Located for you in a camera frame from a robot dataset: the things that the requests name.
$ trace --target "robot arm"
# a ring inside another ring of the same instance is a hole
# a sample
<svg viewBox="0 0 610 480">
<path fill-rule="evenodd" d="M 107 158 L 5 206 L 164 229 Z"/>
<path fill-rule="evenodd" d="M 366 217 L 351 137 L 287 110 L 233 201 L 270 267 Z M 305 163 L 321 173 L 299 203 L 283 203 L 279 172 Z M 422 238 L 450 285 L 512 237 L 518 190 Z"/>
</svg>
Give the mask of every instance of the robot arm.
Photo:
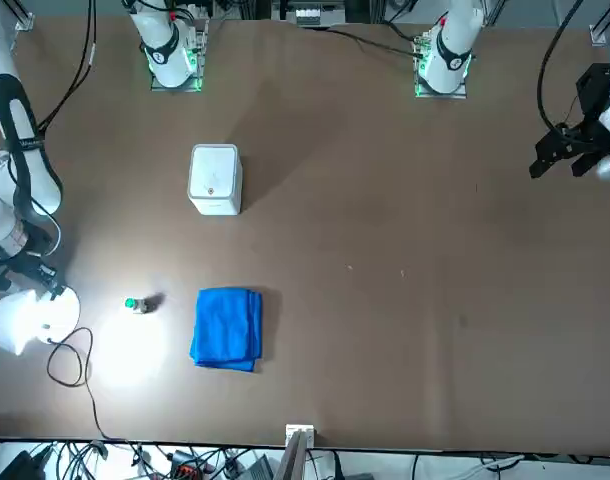
<svg viewBox="0 0 610 480">
<path fill-rule="evenodd" d="M 14 67 L 1 22 L 0 131 L 13 160 L 11 169 L 0 168 L 0 200 L 28 221 L 44 221 L 43 208 L 52 214 L 61 203 L 62 184 L 45 153 L 43 138 Z"/>
<path fill-rule="evenodd" d="M 51 239 L 35 224 L 57 210 L 62 185 L 49 164 L 1 23 L 0 131 L 7 150 L 0 151 L 0 290 L 10 287 L 5 274 L 12 270 L 59 295 L 64 287 L 57 272 L 40 259 Z"/>
<path fill-rule="evenodd" d="M 432 50 L 420 72 L 430 89 L 450 94 L 460 87 L 483 17 L 479 0 L 452 0 L 449 12 L 432 27 Z"/>
<path fill-rule="evenodd" d="M 175 88 L 196 74 L 190 61 L 196 29 L 181 19 L 172 21 L 165 0 L 122 0 L 143 41 L 150 70 L 161 85 Z"/>
<path fill-rule="evenodd" d="M 583 120 L 573 127 L 556 125 L 537 144 L 537 159 L 529 168 L 539 178 L 560 160 L 572 163 L 575 177 L 596 167 L 602 180 L 610 180 L 610 63 L 592 64 L 576 82 Z"/>
</svg>

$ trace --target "small bottle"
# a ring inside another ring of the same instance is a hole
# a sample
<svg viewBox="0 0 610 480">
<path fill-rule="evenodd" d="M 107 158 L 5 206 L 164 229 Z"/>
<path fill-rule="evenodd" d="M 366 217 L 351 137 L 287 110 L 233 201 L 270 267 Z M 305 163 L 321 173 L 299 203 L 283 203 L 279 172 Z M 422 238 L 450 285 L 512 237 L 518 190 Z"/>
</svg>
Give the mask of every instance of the small bottle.
<svg viewBox="0 0 610 480">
<path fill-rule="evenodd" d="M 147 313 L 147 302 L 139 298 L 128 298 L 125 300 L 125 307 L 129 308 L 132 313 Z"/>
</svg>

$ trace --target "brown table surface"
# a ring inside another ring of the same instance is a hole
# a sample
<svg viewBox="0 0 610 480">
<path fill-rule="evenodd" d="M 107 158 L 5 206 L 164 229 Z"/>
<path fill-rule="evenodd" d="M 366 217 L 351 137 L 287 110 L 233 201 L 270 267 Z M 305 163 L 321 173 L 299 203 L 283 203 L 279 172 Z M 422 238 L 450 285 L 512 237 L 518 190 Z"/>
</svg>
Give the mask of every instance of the brown table surface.
<svg viewBox="0 0 610 480">
<path fill-rule="evenodd" d="M 95 332 L 106 432 L 280 445 L 285 424 L 311 423 L 335 447 L 610 454 L 610 184 L 527 170 L 553 32 L 485 31 L 469 98 L 449 101 L 415 99 L 409 58 L 347 38 L 213 27 L 204 92 L 171 95 L 149 91 L 130 20 L 99 18 L 94 70 L 48 132 L 65 185 L 52 263 Z M 19 39 L 41 118 L 82 32 L 40 18 Z M 598 60 L 566 33 L 546 77 L 554 120 Z M 188 201 L 197 143 L 238 146 L 239 217 Z M 264 294 L 254 374 L 188 357 L 197 291 L 225 285 Z M 157 313 L 121 314 L 154 292 Z M 0 350 L 0 435 L 97 435 L 84 389 L 48 380 L 49 350 Z M 54 370 L 75 377 L 65 355 Z"/>
</svg>

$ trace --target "white box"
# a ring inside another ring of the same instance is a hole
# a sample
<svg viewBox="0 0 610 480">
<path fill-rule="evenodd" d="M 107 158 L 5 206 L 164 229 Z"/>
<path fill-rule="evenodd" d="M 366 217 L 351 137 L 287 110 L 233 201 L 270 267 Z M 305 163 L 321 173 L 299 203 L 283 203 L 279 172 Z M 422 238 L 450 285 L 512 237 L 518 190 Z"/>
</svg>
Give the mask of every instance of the white box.
<svg viewBox="0 0 610 480">
<path fill-rule="evenodd" d="M 238 215 L 243 166 L 236 145 L 195 145 L 187 196 L 203 215 Z"/>
</svg>

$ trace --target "folded blue cloth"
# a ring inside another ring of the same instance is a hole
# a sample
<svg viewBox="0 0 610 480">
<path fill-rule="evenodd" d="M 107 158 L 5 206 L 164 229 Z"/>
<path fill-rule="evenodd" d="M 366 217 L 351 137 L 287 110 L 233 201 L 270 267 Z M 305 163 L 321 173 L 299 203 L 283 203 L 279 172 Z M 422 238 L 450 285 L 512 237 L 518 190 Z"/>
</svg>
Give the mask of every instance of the folded blue cloth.
<svg viewBox="0 0 610 480">
<path fill-rule="evenodd" d="M 252 372 L 262 354 L 262 297 L 245 288 L 198 292 L 189 355 L 194 365 Z"/>
</svg>

